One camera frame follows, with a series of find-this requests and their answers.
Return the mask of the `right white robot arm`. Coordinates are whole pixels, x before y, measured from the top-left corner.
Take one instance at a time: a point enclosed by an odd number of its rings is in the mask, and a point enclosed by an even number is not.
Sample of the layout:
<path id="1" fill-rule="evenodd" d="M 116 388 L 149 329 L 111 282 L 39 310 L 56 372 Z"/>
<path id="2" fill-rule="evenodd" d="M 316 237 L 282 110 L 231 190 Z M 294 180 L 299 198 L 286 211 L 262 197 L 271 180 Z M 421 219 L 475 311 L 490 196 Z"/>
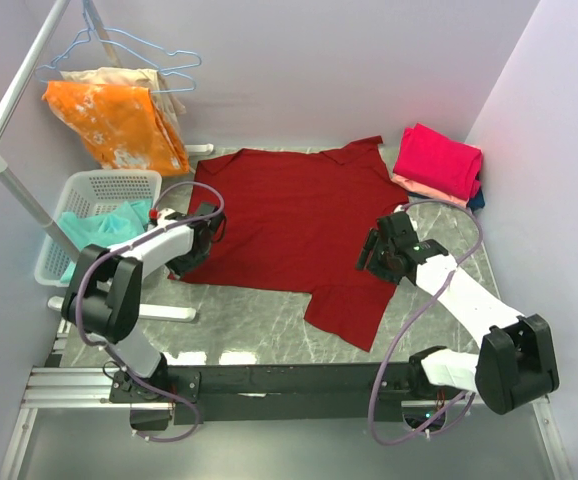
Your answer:
<path id="1" fill-rule="evenodd" d="M 476 354 L 431 347 L 411 356 L 407 389 L 429 399 L 442 387 L 472 392 L 503 415 L 556 391 L 560 378 L 548 322 L 525 316 L 474 280 L 435 240 L 420 240 L 404 211 L 378 219 L 356 264 L 430 294 L 478 342 Z"/>

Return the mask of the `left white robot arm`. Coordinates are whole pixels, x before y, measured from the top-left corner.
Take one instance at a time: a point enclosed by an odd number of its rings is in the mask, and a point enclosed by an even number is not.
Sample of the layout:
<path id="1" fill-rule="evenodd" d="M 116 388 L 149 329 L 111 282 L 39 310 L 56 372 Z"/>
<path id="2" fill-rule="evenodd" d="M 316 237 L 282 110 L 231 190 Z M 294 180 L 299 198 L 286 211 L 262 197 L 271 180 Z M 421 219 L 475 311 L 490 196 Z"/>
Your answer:
<path id="1" fill-rule="evenodd" d="M 89 245 L 79 255 L 61 316 L 81 327 L 88 342 L 108 348 L 135 374 L 133 389 L 145 401 L 162 399 L 169 378 L 163 355 L 137 326 L 143 280 L 165 266 L 181 279 L 209 256 L 226 223 L 223 209 L 203 202 L 192 214 L 149 212 L 147 232 L 111 247 Z"/>

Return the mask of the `dark red t shirt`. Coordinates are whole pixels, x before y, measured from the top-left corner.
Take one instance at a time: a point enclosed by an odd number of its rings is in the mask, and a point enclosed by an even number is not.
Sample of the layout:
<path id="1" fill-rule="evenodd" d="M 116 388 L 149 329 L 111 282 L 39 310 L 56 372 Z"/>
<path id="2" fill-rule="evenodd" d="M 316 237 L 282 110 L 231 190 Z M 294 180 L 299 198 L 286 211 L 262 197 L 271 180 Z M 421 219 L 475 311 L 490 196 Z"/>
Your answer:
<path id="1" fill-rule="evenodd" d="M 308 293 L 304 319 L 371 349 L 395 285 L 355 268 L 369 230 L 408 196 L 390 179 L 379 136 L 316 153 L 241 149 L 203 160 L 190 207 L 225 201 L 226 233 L 183 279 Z"/>

